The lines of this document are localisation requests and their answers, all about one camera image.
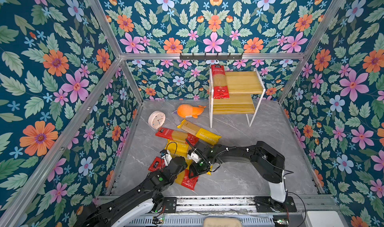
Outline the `red spaghetti bag under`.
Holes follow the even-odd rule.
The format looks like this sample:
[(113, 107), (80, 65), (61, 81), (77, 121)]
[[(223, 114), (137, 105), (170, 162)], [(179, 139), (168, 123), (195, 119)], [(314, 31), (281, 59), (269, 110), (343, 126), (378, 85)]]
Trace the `red spaghetti bag under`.
[[(192, 160), (186, 160), (186, 163), (187, 163), (187, 169), (185, 169), (183, 172), (181, 172), (176, 180), (175, 180), (175, 184), (178, 184), (178, 185), (181, 185), (187, 189), (190, 189), (190, 190), (194, 190), (195, 189), (195, 186), (196, 186), (196, 183), (198, 181), (198, 177), (196, 178), (193, 178), (193, 179), (190, 179), (189, 178), (189, 168), (190, 168), (190, 165), (192, 163)], [(156, 157), (153, 161), (153, 163), (150, 165), (150, 167), (148, 168), (148, 170), (150, 172), (154, 172), (154, 171), (157, 171), (157, 170), (160, 170), (160, 169), (163, 169), (165, 168), (166, 165), (165, 165), (165, 161), (164, 159), (160, 158), (160, 157)]]

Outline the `red spaghetti bag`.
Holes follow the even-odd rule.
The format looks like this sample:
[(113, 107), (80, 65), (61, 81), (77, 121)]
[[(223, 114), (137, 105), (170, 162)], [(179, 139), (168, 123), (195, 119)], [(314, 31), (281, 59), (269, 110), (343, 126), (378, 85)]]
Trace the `red spaghetti bag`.
[(229, 99), (229, 89), (227, 84), (226, 72), (223, 65), (211, 66), (213, 77), (213, 98), (214, 99)]
[(178, 130), (173, 130), (169, 128), (164, 128), (160, 127), (159, 130), (156, 133), (157, 137), (165, 138), (168, 140), (173, 140), (175, 142), (182, 142), (182, 143), (190, 143), (192, 146), (195, 146), (199, 142), (199, 138), (196, 136), (178, 131)]

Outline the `red spaghetti bag front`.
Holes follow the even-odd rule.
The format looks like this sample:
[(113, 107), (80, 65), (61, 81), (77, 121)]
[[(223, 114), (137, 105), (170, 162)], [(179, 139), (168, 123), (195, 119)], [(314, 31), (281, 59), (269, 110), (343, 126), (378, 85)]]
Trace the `red spaghetti bag front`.
[(229, 89), (227, 84), (226, 72), (223, 65), (211, 66), (213, 77), (213, 98), (214, 99), (229, 99)]

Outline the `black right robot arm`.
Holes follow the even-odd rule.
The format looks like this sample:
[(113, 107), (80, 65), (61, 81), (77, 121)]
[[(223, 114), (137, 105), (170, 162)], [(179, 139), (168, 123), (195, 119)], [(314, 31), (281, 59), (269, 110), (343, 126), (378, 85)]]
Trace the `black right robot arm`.
[(254, 145), (239, 147), (222, 144), (207, 145), (198, 142), (192, 146), (187, 158), (193, 162), (189, 169), (189, 178), (193, 179), (208, 172), (214, 172), (214, 164), (226, 162), (250, 163), (266, 180), (270, 188), (272, 203), (284, 203), (288, 191), (285, 186), (285, 157), (264, 141)]

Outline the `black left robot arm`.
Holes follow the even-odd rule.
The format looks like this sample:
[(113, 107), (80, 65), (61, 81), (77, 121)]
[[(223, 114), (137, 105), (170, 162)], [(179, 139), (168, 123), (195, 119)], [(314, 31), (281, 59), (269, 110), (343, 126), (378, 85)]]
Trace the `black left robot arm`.
[(133, 219), (158, 211), (163, 206), (162, 192), (187, 168), (185, 158), (177, 156), (163, 169), (151, 172), (138, 186), (100, 206), (84, 207), (75, 227), (124, 227)]

